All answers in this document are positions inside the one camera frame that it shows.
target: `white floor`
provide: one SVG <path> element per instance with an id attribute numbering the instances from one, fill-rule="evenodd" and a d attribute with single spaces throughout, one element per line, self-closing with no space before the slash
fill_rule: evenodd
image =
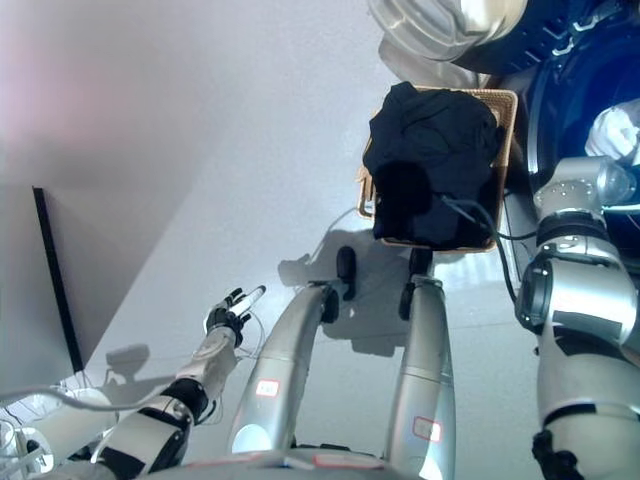
<path id="1" fill-rule="evenodd" d="M 196 112 L 205 125 L 198 124 L 194 151 L 171 151 L 171 165 L 163 163 L 162 151 L 145 157 L 138 170 L 129 165 L 138 175 L 135 181 L 117 183 L 109 162 L 118 164 L 119 158 L 104 152 L 99 177 L 83 171 L 69 177 L 63 170 L 64 181 L 56 175 L 49 184 L 46 176 L 39 180 L 54 203 L 77 219 L 76 224 L 54 208 L 54 220 L 58 215 L 64 226 L 59 243 L 69 265 L 68 283 L 82 292 L 74 300 L 81 333 L 104 314 L 100 307 L 115 302 L 115 315 L 89 362 L 91 377 L 102 382 L 109 366 L 116 372 L 107 377 L 113 399 L 139 398 L 186 361 L 201 339 L 203 316 L 225 293 L 266 285 L 256 313 L 269 330 L 295 286 L 331 275 L 337 247 L 352 244 L 360 259 L 360 297 L 353 312 L 343 309 L 335 326 L 318 333 L 297 438 L 380 454 L 406 329 L 396 311 L 407 264 L 401 251 L 373 243 L 365 231 L 371 225 L 348 212 L 358 193 L 354 178 L 368 119 L 397 82 L 378 59 L 381 32 L 366 2 L 192 1 L 181 3 L 181 9 L 164 2 L 118 4 L 125 13 L 135 10 L 133 24 L 143 31 L 158 18 L 167 25 L 174 17 L 182 21 L 177 23 L 182 29 L 167 29 L 167 50 L 151 45 L 144 52 L 148 58 L 166 55 L 167 72 L 179 71 L 182 61 L 189 66 L 189 85 L 198 88 L 190 91 L 188 113 Z M 185 24 L 191 27 L 188 35 Z M 81 40 L 87 33 L 75 34 Z M 194 42 L 192 50 L 185 35 Z M 126 43 L 119 54 L 126 57 Z M 194 67 L 190 55 L 204 63 Z M 162 78 L 162 71 L 154 75 L 150 82 Z M 180 75 L 172 79 L 182 81 Z M 169 119 L 184 114 L 166 98 L 158 101 L 174 110 L 158 108 L 155 114 Z M 163 134 L 191 138 L 193 132 L 165 129 Z M 77 157 L 89 162 L 90 151 L 78 149 L 84 153 Z M 203 160 L 195 161 L 194 152 Z M 182 161 L 186 176 L 180 176 Z M 172 184 L 176 176 L 179 194 Z M 81 188 L 68 184 L 74 179 L 84 182 Z M 90 235 L 73 237 L 74 228 L 86 226 Z M 97 247 L 103 243 L 108 250 Z M 132 251 L 132 259 L 123 260 Z M 91 264 L 96 258 L 101 265 Z M 535 339 L 513 317 L 498 256 L 438 261 L 456 381 L 456 478 L 538 479 L 530 454 L 537 431 Z M 112 277 L 132 265 L 127 282 L 114 283 Z M 114 288 L 123 286 L 114 296 Z M 247 345 L 255 345 L 255 324 L 246 336 Z M 233 373 L 222 417 L 196 429 L 188 460 L 225 452 L 251 366 L 243 360 Z"/>

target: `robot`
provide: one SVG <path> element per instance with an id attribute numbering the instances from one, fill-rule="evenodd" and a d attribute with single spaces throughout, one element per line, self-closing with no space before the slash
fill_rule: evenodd
<path id="1" fill-rule="evenodd" d="M 635 189 L 633 177 L 608 157 L 569 158 L 534 195 L 538 250 L 515 314 L 538 339 L 541 431 L 532 452 L 546 480 L 628 480 L 640 472 L 638 293 L 602 217 L 603 205 L 627 201 Z M 342 248 L 337 263 L 337 279 L 311 282 L 274 327 L 238 407 L 229 456 L 176 468 L 190 429 L 215 408 L 233 371 L 248 310 L 264 287 L 249 294 L 238 289 L 214 307 L 190 363 L 118 423 L 91 462 L 63 465 L 44 477 L 452 480 L 455 400 L 447 319 L 428 255 L 412 254 L 403 296 L 408 308 L 401 309 L 410 333 L 382 458 L 296 445 L 315 332 L 336 320 L 339 292 L 343 301 L 356 293 L 353 250 Z"/>

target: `wicker basket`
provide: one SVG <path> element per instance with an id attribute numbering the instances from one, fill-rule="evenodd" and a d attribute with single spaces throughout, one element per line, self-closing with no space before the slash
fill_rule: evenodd
<path id="1" fill-rule="evenodd" d="M 419 91 L 432 90 L 429 87 L 416 87 Z M 496 190 L 496 208 L 492 209 L 496 212 L 496 217 L 493 219 L 496 227 L 500 226 L 500 217 L 502 214 L 503 198 L 502 193 L 504 191 L 504 182 L 507 178 L 507 168 L 509 167 L 509 152 L 511 150 L 511 139 L 513 138 L 513 128 L 516 120 L 516 109 L 518 106 L 517 95 L 510 90 L 488 90 L 488 89 L 451 89 L 458 90 L 473 95 L 477 99 L 486 104 L 491 113 L 496 117 L 496 122 L 499 126 L 504 128 L 504 140 L 500 147 L 498 156 L 491 164 L 491 167 L 497 171 L 497 190 Z M 366 151 L 371 145 L 371 139 L 367 143 Z M 376 205 L 376 189 L 373 185 L 373 179 L 369 174 L 369 171 L 364 165 L 361 165 L 358 169 L 358 176 L 356 181 L 360 183 L 360 198 L 358 199 L 358 214 L 364 218 L 375 219 L 375 205 Z M 398 247 L 418 247 L 418 248 L 430 248 L 426 245 L 415 244 L 411 242 L 401 241 L 394 238 L 384 238 L 382 242 L 386 245 L 398 246 Z M 481 247 L 459 247 L 455 250 L 450 250 L 447 253 L 476 253 L 486 252 L 495 248 L 495 240 L 489 238 L 486 244 Z"/>

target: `black garment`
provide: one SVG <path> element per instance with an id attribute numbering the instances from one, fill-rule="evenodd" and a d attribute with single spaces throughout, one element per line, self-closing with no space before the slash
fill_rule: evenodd
<path id="1" fill-rule="evenodd" d="M 489 108 L 463 92 L 391 87 L 371 120 L 364 165 L 377 191 L 375 238 L 434 249 L 480 247 L 486 231 L 451 210 L 438 194 L 479 201 L 495 210 L 490 167 L 502 129 Z"/>

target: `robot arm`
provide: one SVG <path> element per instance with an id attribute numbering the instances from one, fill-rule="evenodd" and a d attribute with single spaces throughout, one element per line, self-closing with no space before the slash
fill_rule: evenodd
<path id="1" fill-rule="evenodd" d="M 602 217 L 603 205 L 634 191 L 620 166 L 591 157 L 562 160 L 534 196 L 538 252 L 516 316 L 538 336 L 543 430 L 533 453 L 546 479 L 613 480 L 640 471 L 638 294 Z"/>
<path id="2" fill-rule="evenodd" d="M 205 339 L 191 361 L 159 395 L 112 429 L 93 455 L 95 468 L 83 470 L 87 478 L 128 480 L 182 461 L 191 427 L 206 418 L 205 412 L 213 412 L 236 366 L 234 350 L 250 318 L 246 312 L 264 291 L 259 287 L 245 295 L 238 289 L 212 309 L 204 321 Z M 60 470 L 57 477 L 65 475 Z M 77 473 L 71 476 L 78 478 Z"/>

